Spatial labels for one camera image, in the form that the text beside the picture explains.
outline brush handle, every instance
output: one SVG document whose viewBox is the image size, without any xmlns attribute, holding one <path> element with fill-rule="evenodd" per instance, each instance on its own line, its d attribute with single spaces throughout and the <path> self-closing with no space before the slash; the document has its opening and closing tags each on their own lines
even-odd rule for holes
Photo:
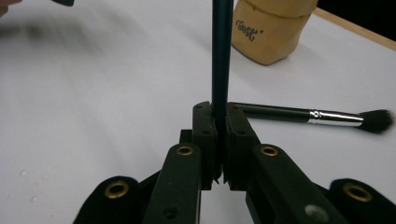
<svg viewBox="0 0 396 224">
<path fill-rule="evenodd" d="M 300 123 L 307 123 L 310 119 L 309 109 L 243 103 L 230 104 L 240 107 L 246 116 L 254 119 L 275 119 Z"/>
</svg>

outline human hand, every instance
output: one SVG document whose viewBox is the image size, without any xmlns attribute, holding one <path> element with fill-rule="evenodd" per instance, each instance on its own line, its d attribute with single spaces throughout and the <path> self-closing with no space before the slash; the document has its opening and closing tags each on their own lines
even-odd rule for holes
<svg viewBox="0 0 396 224">
<path fill-rule="evenodd" d="M 8 12 L 8 6 L 19 3 L 21 0 L 0 0 L 0 17 Z"/>
</svg>

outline black bristles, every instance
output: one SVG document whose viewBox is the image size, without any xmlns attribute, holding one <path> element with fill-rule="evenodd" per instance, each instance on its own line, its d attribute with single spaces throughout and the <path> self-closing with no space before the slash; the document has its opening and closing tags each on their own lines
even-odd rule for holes
<svg viewBox="0 0 396 224">
<path fill-rule="evenodd" d="M 357 127 L 370 133 L 383 133 L 393 125 L 393 115 L 388 110 L 374 110 L 361 113 L 363 123 Z"/>
</svg>

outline brass rivet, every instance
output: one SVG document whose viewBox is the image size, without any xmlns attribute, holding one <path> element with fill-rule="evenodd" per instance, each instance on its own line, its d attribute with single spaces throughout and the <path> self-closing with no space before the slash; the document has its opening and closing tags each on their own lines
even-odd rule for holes
<svg viewBox="0 0 396 224">
<path fill-rule="evenodd" d="M 262 147 L 262 154 L 264 154 L 265 156 L 277 156 L 277 154 L 279 153 L 279 151 L 276 148 L 273 147 Z"/>
<path fill-rule="evenodd" d="M 370 202 L 373 199 L 372 194 L 359 185 L 345 184 L 343 190 L 349 197 L 363 203 Z"/>
<path fill-rule="evenodd" d="M 192 147 L 179 147 L 176 150 L 177 154 L 182 156 L 190 156 L 193 151 L 194 149 L 192 149 Z"/>
<path fill-rule="evenodd" d="M 109 199 L 117 199 L 124 196 L 128 190 L 129 185 L 125 181 L 114 181 L 107 186 L 105 196 Z"/>
</svg>

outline water droplet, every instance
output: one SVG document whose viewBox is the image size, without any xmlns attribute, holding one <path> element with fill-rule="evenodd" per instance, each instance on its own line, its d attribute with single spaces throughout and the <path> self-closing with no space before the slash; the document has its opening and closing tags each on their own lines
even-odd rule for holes
<svg viewBox="0 0 396 224">
<path fill-rule="evenodd" d="M 38 200 L 38 197 L 37 197 L 37 196 L 33 196 L 33 198 L 32 198 L 32 203 L 37 202 L 37 200 Z"/>
</svg>

